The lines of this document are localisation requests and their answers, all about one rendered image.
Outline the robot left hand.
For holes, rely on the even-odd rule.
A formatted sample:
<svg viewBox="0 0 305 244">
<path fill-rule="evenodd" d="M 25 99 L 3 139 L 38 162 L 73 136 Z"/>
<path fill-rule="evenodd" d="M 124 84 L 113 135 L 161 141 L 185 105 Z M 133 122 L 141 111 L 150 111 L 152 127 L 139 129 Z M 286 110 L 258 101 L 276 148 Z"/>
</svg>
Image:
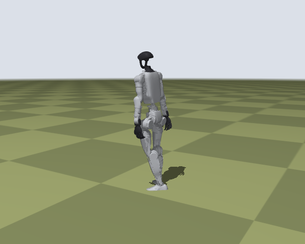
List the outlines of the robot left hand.
<svg viewBox="0 0 305 244">
<path fill-rule="evenodd" d="M 135 130 L 134 130 L 134 134 L 136 135 L 136 137 L 137 137 L 138 139 L 143 139 L 143 138 L 145 138 L 145 137 L 143 136 L 143 134 L 142 134 L 142 129 L 141 129 L 141 127 L 140 127 L 140 125 L 141 125 L 141 119 L 138 119 L 138 124 L 135 124 L 135 123 L 134 123 L 134 125 L 136 126 L 136 127 L 135 127 Z"/>
</svg>

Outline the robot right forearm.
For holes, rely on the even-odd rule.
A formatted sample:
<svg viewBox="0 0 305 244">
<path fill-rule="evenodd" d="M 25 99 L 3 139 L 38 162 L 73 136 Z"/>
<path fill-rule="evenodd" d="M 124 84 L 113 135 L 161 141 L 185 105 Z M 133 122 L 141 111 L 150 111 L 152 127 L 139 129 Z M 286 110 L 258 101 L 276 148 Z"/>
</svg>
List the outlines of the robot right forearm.
<svg viewBox="0 0 305 244">
<path fill-rule="evenodd" d="M 165 95 L 164 95 L 164 97 L 161 98 L 161 100 L 160 100 L 160 106 L 161 106 L 162 114 L 163 114 L 164 116 L 167 115 L 167 114 L 166 114 L 166 111 L 168 111 L 168 110 L 167 110 L 167 106 L 166 106 L 166 97 L 165 97 Z"/>
</svg>

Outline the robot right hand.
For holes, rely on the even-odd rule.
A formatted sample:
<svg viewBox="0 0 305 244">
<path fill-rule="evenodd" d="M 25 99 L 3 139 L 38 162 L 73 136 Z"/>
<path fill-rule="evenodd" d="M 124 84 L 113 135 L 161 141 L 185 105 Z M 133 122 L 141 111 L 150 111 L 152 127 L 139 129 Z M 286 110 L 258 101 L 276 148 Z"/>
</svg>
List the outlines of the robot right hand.
<svg viewBox="0 0 305 244">
<path fill-rule="evenodd" d="M 169 113 L 168 113 L 168 111 L 166 111 L 166 114 L 167 115 L 165 115 L 164 117 L 166 118 L 166 123 L 165 123 L 165 129 L 164 130 L 169 130 L 169 129 L 171 129 L 171 127 L 172 127 L 172 124 L 171 124 L 171 120 L 170 120 L 170 118 L 168 117 L 169 116 Z M 163 126 L 162 126 L 163 127 Z"/>
</svg>

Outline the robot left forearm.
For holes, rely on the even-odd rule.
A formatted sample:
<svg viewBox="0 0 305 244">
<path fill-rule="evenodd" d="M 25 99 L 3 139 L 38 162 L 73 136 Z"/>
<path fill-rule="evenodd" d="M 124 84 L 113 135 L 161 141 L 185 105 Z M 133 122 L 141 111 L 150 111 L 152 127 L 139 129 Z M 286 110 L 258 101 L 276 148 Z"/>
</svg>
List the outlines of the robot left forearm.
<svg viewBox="0 0 305 244">
<path fill-rule="evenodd" d="M 134 123 L 138 124 L 138 119 L 141 119 L 141 102 L 140 102 L 140 98 L 139 97 L 135 97 L 134 98 Z"/>
</svg>

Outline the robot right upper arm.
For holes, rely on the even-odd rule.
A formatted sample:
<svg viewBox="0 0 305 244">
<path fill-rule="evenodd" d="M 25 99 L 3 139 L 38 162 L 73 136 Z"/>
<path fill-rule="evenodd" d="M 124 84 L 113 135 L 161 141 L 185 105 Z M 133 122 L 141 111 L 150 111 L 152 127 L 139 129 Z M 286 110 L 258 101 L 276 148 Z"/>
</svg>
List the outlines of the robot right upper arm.
<svg viewBox="0 0 305 244">
<path fill-rule="evenodd" d="M 159 77 L 160 77 L 160 85 L 161 85 L 161 98 L 164 97 L 164 90 L 163 90 L 163 83 L 162 83 L 162 73 L 161 72 L 158 72 L 159 74 Z"/>
</svg>

